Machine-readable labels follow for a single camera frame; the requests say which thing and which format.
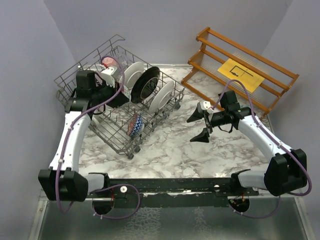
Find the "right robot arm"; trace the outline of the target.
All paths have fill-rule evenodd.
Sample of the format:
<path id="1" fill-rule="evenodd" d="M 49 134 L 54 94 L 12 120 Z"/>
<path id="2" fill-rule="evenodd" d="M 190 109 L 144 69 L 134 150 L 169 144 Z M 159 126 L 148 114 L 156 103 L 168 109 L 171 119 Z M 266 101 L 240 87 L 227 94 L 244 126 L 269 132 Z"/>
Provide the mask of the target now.
<path id="1" fill-rule="evenodd" d="M 234 91 L 219 95 L 223 111 L 214 112 L 209 101 L 197 103 L 197 107 L 187 122 L 201 119 L 205 121 L 202 132 L 193 137 L 191 142 L 209 142 L 213 128 L 231 125 L 248 137 L 269 161 L 265 170 L 245 169 L 231 175 L 230 191 L 240 196 L 248 188 L 269 191 L 273 196 L 280 196 L 303 188 L 307 185 L 307 155 L 302 149 L 293 149 L 280 141 L 265 128 L 260 119 L 252 114 L 250 107 L 241 107 Z"/>

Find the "black rimmed cream plate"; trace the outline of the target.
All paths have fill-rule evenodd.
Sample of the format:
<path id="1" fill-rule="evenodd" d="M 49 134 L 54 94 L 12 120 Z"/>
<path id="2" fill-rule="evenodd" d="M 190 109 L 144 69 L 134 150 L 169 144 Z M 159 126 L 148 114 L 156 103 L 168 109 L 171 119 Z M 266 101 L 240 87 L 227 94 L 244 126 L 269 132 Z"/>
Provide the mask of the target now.
<path id="1" fill-rule="evenodd" d="M 137 104 L 148 98 L 156 89 L 159 77 L 158 67 L 148 68 L 134 84 L 131 90 L 131 102 Z"/>

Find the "clear drinking glass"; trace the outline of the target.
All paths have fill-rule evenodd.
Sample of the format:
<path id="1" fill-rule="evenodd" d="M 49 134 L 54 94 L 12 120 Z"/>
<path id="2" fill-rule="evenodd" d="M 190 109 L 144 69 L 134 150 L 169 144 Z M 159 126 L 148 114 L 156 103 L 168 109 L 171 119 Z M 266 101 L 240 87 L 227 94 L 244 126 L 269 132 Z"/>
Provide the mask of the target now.
<path id="1" fill-rule="evenodd" d="M 129 65 L 129 60 L 124 52 L 119 53 L 117 55 L 117 59 L 123 67 L 127 67 Z"/>

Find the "blue zigzag patterned bowl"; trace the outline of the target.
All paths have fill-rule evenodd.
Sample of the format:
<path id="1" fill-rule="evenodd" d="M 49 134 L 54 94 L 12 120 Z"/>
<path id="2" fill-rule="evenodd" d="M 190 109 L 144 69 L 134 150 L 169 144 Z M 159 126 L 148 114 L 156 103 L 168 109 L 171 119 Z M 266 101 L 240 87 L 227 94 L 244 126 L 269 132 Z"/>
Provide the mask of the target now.
<path id="1" fill-rule="evenodd" d="M 127 135 L 130 137 L 136 136 L 137 134 L 139 134 L 143 130 L 144 125 L 145 124 L 144 124 L 143 118 L 138 113 L 136 113 L 132 117 L 132 119 L 128 125 Z"/>

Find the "pink cream mug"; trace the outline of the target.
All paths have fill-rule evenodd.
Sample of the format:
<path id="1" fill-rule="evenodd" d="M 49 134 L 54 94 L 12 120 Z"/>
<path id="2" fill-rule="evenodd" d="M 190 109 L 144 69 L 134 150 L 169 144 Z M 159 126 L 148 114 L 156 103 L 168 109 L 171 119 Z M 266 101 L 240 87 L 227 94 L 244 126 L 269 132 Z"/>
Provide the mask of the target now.
<path id="1" fill-rule="evenodd" d="M 118 63 L 112 57 L 104 57 L 101 59 L 101 64 L 104 65 L 106 68 L 109 67 L 118 67 Z"/>

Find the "blue rimmed white plate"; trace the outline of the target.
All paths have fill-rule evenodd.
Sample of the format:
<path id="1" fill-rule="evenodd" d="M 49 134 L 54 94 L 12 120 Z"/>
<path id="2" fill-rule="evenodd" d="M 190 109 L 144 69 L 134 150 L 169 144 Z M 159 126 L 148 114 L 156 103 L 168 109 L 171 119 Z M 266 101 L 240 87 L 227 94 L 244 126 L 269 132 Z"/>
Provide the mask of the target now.
<path id="1" fill-rule="evenodd" d="M 160 91 L 156 94 L 150 104 L 150 107 L 148 109 L 149 113 L 156 113 L 168 103 L 174 90 L 174 86 L 175 82 L 173 80 L 170 80 L 160 89 Z"/>

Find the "red patterned glass bowl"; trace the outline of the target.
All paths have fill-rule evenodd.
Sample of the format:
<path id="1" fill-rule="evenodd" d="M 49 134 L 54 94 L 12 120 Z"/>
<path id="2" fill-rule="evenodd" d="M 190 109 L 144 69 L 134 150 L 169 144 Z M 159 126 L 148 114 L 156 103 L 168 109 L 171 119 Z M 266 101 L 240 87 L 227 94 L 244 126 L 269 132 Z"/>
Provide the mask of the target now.
<path id="1" fill-rule="evenodd" d="M 121 92 L 122 92 L 122 94 L 123 94 L 126 98 L 128 98 L 129 100 L 131 100 L 131 92 L 130 92 L 130 90 L 129 90 L 125 85 L 122 87 Z"/>

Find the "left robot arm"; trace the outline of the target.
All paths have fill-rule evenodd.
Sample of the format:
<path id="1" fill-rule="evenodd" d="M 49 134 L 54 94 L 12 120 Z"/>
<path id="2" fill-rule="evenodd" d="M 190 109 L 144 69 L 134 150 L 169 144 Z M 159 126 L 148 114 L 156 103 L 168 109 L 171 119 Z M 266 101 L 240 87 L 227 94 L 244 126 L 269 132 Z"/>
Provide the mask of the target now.
<path id="1" fill-rule="evenodd" d="M 76 87 L 65 105 L 64 128 L 58 149 L 48 169 L 39 171 L 38 180 L 51 201 L 83 202 L 91 192 L 103 198 L 111 190 L 106 174 L 79 173 L 80 153 L 85 133 L 98 107 L 118 108 L 131 100 L 129 89 L 111 75 L 79 70 Z"/>

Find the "black rimmed printed plate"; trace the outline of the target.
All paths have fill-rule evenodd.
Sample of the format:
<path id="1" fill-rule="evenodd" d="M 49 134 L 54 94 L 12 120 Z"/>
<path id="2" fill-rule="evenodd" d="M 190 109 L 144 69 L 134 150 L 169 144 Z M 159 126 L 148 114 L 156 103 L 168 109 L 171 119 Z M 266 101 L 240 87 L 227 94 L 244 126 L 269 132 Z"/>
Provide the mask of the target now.
<path id="1" fill-rule="evenodd" d="M 122 88 L 122 92 L 124 92 L 125 87 L 128 90 L 131 90 L 137 80 L 140 78 L 142 73 L 144 72 L 144 63 L 141 61 L 137 61 L 131 64 L 125 71 L 124 71 L 124 87 Z"/>

